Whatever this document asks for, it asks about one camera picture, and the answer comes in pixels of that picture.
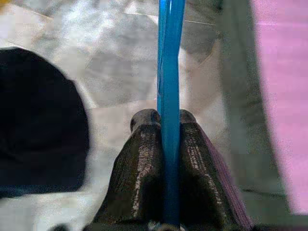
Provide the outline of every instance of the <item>blue plastic tube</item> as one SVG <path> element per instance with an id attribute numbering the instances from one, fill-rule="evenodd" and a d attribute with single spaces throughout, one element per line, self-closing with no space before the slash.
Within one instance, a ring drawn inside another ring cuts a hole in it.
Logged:
<path id="1" fill-rule="evenodd" d="M 165 161 L 164 223 L 180 225 L 179 50 L 185 0 L 160 0 L 158 20 L 157 109 Z"/>

